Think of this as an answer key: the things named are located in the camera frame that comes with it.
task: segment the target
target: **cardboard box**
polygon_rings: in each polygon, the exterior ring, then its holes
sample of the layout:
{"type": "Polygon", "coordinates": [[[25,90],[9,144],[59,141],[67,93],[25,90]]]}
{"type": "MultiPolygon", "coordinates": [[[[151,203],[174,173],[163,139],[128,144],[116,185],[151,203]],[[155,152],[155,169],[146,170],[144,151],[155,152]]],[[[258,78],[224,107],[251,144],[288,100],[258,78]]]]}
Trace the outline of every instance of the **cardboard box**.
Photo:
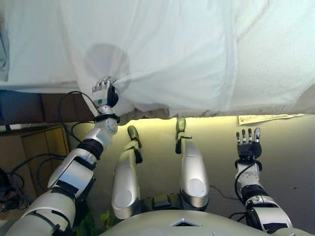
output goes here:
{"type": "MultiPolygon", "coordinates": [[[[7,173],[11,172],[15,166],[26,159],[42,153],[59,155],[67,155],[69,153],[66,135],[62,126],[2,132],[0,133],[0,149],[0,168],[7,173]]],[[[45,155],[33,159],[16,172],[24,179],[25,185],[23,190],[31,199],[35,199],[43,193],[38,186],[36,172],[39,164],[48,158],[50,156],[45,155]]],[[[50,160],[43,165],[39,175],[40,183],[43,187],[47,186],[50,175],[60,163],[61,161],[59,160],[50,160]]],[[[0,220],[17,219],[23,212],[23,210],[17,209],[10,210],[5,214],[0,214],[0,220]]]]}

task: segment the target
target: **robot finger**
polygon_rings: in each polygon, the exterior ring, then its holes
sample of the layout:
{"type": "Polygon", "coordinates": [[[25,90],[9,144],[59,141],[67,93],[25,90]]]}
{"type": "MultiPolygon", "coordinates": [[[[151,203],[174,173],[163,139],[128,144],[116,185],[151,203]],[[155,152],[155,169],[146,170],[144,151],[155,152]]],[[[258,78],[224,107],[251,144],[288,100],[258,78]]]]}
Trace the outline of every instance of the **robot finger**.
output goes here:
{"type": "Polygon", "coordinates": [[[248,143],[252,144],[252,129],[248,129],[248,143]]]}
{"type": "Polygon", "coordinates": [[[246,143],[246,132],[245,129],[242,129],[242,139],[243,139],[243,144],[246,143]]]}
{"type": "Polygon", "coordinates": [[[236,133],[236,138],[237,138],[237,145],[241,145],[240,133],[239,132],[236,133]]]}
{"type": "Polygon", "coordinates": [[[254,135],[255,135],[255,142],[259,143],[259,140],[260,140],[260,128],[256,128],[255,129],[254,135]]]}

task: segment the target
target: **green plant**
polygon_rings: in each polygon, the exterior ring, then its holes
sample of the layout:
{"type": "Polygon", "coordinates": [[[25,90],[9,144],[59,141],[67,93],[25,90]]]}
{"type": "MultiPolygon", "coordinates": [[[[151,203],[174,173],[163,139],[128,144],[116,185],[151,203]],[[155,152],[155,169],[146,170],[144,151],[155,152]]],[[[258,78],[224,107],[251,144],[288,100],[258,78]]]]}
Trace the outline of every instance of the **green plant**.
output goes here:
{"type": "Polygon", "coordinates": [[[104,214],[100,215],[100,220],[103,224],[103,228],[96,228],[94,218],[89,211],[83,220],[80,222],[78,227],[75,227],[75,235],[76,236],[98,236],[104,231],[112,228],[114,225],[120,222],[119,219],[115,217],[109,210],[107,210],[104,214]]]}
{"type": "Polygon", "coordinates": [[[114,225],[117,225],[120,222],[120,220],[117,219],[115,215],[112,214],[109,210],[100,215],[99,218],[103,224],[104,231],[112,228],[114,225]]]}

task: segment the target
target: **robot forearm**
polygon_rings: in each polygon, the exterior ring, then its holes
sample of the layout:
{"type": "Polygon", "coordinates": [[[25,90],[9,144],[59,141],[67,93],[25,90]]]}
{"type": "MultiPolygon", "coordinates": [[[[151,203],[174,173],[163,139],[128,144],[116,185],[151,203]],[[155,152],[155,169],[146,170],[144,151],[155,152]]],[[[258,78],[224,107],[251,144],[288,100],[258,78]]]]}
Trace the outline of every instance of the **robot forearm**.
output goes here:
{"type": "Polygon", "coordinates": [[[243,144],[238,138],[238,151],[240,160],[236,161],[238,173],[235,179],[235,191],[245,205],[247,225],[272,234],[281,228],[292,228],[288,215],[272,199],[259,182],[262,165],[256,159],[261,155],[259,143],[260,129],[255,130],[255,140],[247,144],[245,131],[242,131],[243,144]]]}
{"type": "Polygon", "coordinates": [[[70,228],[75,216],[75,201],[84,199],[89,193],[95,181],[96,162],[117,133],[117,117],[111,113],[111,107],[103,105],[101,108],[105,113],[94,119],[94,128],[51,175],[48,191],[33,202],[7,236],[73,235],[70,228]]]}

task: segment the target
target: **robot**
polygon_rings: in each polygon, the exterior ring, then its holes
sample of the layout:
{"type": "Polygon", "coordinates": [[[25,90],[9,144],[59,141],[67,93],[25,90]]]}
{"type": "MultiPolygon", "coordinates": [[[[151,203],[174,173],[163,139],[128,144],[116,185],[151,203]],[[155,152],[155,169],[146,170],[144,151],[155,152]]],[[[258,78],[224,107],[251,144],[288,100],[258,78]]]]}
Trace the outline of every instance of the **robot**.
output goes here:
{"type": "MultiPolygon", "coordinates": [[[[118,117],[112,108],[118,95],[106,78],[93,87],[93,101],[100,115],[94,128],[53,172],[48,191],[39,196],[6,236],[71,236],[75,202],[86,198],[95,182],[93,169],[117,133],[118,117]]],[[[209,183],[199,149],[185,133],[185,119],[177,120],[175,152],[182,155],[181,187],[178,194],[141,199],[136,165],[141,164],[141,141],[135,127],[128,128],[130,143],[114,173],[112,207],[122,222],[101,236],[310,236],[294,229],[289,217],[259,182],[262,168],[260,129],[237,133],[239,159],[235,191],[246,209],[247,225],[204,212],[209,202],[209,183]]]]}

